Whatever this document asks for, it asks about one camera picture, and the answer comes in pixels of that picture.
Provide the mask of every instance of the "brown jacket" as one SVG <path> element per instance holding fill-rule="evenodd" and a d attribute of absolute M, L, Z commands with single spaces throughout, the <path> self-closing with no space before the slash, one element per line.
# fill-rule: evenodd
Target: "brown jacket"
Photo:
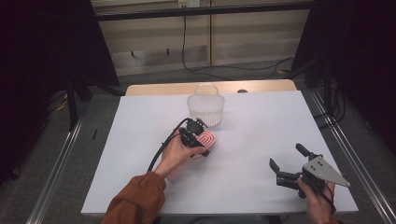
<path fill-rule="evenodd" d="M 164 178 L 153 172 L 135 176 L 111 201 L 102 224 L 151 224 L 165 203 L 165 187 Z"/>

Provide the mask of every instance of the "white table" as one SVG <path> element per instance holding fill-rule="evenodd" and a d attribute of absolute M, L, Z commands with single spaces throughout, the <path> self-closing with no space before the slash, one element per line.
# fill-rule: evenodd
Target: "white table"
<path fill-rule="evenodd" d="M 326 143 L 299 91 L 224 93 L 216 144 L 207 158 L 189 162 L 167 181 L 160 215 L 274 215 L 301 213 L 297 191 L 276 185 L 269 159 L 297 173 L 307 162 L 294 147 L 303 144 L 334 166 Z M 144 174 L 155 152 L 189 115 L 186 94 L 125 96 L 113 122 L 81 213 L 100 217 L 132 176 Z M 347 188 L 337 187 L 340 213 L 358 208 Z"/>

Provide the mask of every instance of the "transparent container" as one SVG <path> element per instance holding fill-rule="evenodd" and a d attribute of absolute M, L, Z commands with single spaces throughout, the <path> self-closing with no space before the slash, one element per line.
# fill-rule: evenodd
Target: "transparent container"
<path fill-rule="evenodd" d="M 212 88 L 216 90 L 216 92 L 205 93 L 203 92 L 203 88 Z M 194 95 L 189 96 L 187 99 L 190 118 L 199 118 L 203 120 L 208 127 L 214 127 L 222 120 L 224 102 L 224 97 L 219 94 L 219 90 L 215 85 L 200 84 L 195 88 Z"/>

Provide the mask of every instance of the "person's hand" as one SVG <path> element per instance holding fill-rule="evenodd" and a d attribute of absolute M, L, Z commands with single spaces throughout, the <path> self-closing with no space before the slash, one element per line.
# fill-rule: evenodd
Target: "person's hand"
<path fill-rule="evenodd" d="M 172 141 L 163 151 L 163 158 L 154 173 L 166 177 L 172 170 L 187 162 L 192 155 L 203 152 L 205 152 L 204 147 L 185 147 L 177 130 Z"/>
<path fill-rule="evenodd" d="M 322 196 L 316 194 L 301 178 L 298 178 L 297 182 L 306 196 L 306 213 L 308 214 L 310 223 L 329 223 L 332 219 L 332 208 L 329 203 L 327 203 Z M 323 193 L 328 199 L 332 200 L 335 184 L 332 182 L 327 182 L 327 186 L 329 188 L 324 187 Z"/>

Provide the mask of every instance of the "electrical outlet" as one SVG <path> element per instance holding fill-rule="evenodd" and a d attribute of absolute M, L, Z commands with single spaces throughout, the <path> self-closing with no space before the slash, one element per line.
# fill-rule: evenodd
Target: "electrical outlet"
<path fill-rule="evenodd" d="M 190 0 L 189 7 L 199 7 L 201 0 Z"/>
<path fill-rule="evenodd" d="M 178 7 L 183 8 L 183 7 L 188 7 L 189 0 L 178 0 Z"/>

